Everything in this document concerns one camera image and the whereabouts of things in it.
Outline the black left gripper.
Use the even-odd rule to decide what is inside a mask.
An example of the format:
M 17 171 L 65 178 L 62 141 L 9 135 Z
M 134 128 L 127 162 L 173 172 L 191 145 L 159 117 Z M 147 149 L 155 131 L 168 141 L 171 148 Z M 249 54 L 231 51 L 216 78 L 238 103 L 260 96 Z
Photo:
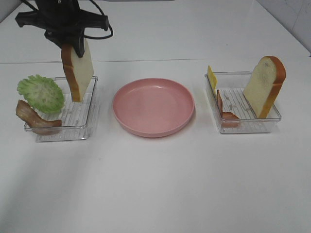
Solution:
M 78 57 L 85 53 L 84 38 L 102 40 L 108 36 L 85 35 L 85 28 L 100 28 L 108 31 L 108 16 L 95 1 L 91 3 L 99 10 L 99 14 L 80 8 L 77 0 L 36 0 L 36 7 L 27 0 L 22 1 L 31 11 L 19 12 L 15 18 L 18 26 L 31 25 L 45 29 L 47 33 L 63 33 L 74 36 L 70 40 L 62 36 L 48 36 L 47 39 L 62 49 L 71 44 Z

